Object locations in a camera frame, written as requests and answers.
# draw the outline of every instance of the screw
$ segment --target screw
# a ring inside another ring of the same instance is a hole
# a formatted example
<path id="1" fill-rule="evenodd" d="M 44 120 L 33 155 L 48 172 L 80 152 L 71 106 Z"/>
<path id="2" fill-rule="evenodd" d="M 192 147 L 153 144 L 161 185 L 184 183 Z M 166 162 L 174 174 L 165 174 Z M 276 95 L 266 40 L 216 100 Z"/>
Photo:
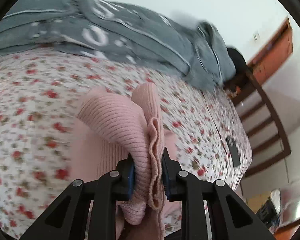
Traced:
<path id="1" fill-rule="evenodd" d="M 110 176 L 111 177 L 117 177 L 117 176 L 119 176 L 119 172 L 118 171 L 111 171 Z"/>
<path id="2" fill-rule="evenodd" d="M 223 187 L 226 183 L 222 179 L 216 180 L 216 185 L 219 187 Z"/>
<path id="3" fill-rule="evenodd" d="M 82 184 L 82 180 L 81 179 L 76 179 L 72 182 L 72 185 L 75 187 L 78 187 Z"/>
<path id="4" fill-rule="evenodd" d="M 179 171 L 179 176 L 181 176 L 181 177 L 186 177 L 186 176 L 188 176 L 188 172 L 187 171 Z"/>

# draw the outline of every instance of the pink sweater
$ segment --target pink sweater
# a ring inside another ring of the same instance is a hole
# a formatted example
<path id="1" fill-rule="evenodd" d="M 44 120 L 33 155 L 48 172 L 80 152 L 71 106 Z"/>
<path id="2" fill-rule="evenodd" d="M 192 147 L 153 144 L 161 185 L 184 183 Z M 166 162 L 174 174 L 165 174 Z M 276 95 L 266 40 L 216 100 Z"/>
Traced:
<path id="1" fill-rule="evenodd" d="M 136 182 L 131 201 L 119 202 L 116 238 L 126 220 L 131 226 L 127 239 L 163 239 L 165 201 L 161 182 L 161 157 L 166 144 L 175 157 L 174 134 L 163 130 L 157 87 L 136 87 L 131 99 L 92 89 L 83 99 L 75 120 L 71 147 L 71 178 L 85 182 L 114 170 L 118 161 L 134 159 Z"/>

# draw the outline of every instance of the bed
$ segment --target bed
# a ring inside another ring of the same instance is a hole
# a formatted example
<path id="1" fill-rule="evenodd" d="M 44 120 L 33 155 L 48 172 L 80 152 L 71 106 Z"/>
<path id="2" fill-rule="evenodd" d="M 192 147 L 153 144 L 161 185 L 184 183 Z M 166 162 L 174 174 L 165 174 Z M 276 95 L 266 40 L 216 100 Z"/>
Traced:
<path id="1" fill-rule="evenodd" d="M 0 226 L 19 238 L 70 183 L 69 145 L 76 104 L 96 85 L 130 96 L 154 82 L 164 127 L 178 137 L 182 168 L 200 179 L 223 179 L 236 189 L 252 160 L 248 137 L 222 89 L 204 92 L 176 77 L 131 64 L 37 48 L 0 56 Z M 233 167 L 227 135 L 237 142 Z M 164 220 L 180 229 L 181 213 Z"/>

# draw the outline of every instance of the wooden chair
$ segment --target wooden chair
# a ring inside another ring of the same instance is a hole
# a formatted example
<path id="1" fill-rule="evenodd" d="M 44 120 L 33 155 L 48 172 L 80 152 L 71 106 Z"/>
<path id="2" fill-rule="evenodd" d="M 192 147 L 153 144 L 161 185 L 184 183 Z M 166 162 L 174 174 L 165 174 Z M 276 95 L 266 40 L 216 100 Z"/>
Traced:
<path id="1" fill-rule="evenodd" d="M 248 137 L 251 137 L 255 135 L 256 133 L 261 132 L 265 127 L 270 125 L 271 123 L 275 123 L 278 133 L 268 140 L 264 141 L 262 144 L 258 145 L 256 148 L 252 149 L 253 156 L 256 156 L 260 153 L 262 153 L 264 150 L 269 148 L 271 145 L 276 143 L 278 140 L 282 141 L 283 144 L 283 150 L 281 152 L 278 152 L 275 156 L 267 159 L 263 163 L 260 163 L 250 169 L 248 169 L 245 173 L 245 177 L 252 176 L 260 171 L 263 171 L 273 164 L 279 162 L 280 160 L 284 159 L 285 157 L 289 156 L 291 154 L 291 148 L 288 141 L 287 134 L 282 126 L 282 123 L 279 119 L 279 116 L 274 109 L 274 106 L 272 105 L 271 101 L 269 100 L 268 96 L 264 92 L 261 85 L 258 83 L 258 81 L 253 76 L 252 72 L 250 70 L 246 70 L 245 73 L 246 78 L 246 84 L 244 88 L 241 90 L 241 93 L 238 94 L 235 98 L 232 99 L 232 102 L 234 106 L 237 106 L 239 103 L 241 103 L 243 100 L 245 100 L 248 96 L 250 96 L 255 90 L 259 93 L 261 97 L 261 101 L 257 103 L 255 106 L 253 106 L 251 109 L 249 109 L 247 112 L 245 112 L 241 117 L 241 121 L 244 121 L 248 117 L 250 117 L 252 114 L 256 113 L 260 108 L 263 106 L 266 106 L 270 112 L 270 116 L 263 120 L 261 123 L 259 123 L 257 126 L 253 127 L 251 130 L 247 132 Z"/>

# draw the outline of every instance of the gray clothing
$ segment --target gray clothing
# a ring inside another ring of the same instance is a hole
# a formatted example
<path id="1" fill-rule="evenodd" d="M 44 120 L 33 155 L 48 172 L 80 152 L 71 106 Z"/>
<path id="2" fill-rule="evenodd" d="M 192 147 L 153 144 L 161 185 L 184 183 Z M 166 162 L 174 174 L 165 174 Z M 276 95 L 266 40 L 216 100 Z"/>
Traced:
<path id="1" fill-rule="evenodd" d="M 213 90 L 235 74 L 218 30 L 190 30 L 146 8 L 104 0 L 19 0 L 0 22 L 0 55 L 55 49 L 146 66 Z"/>

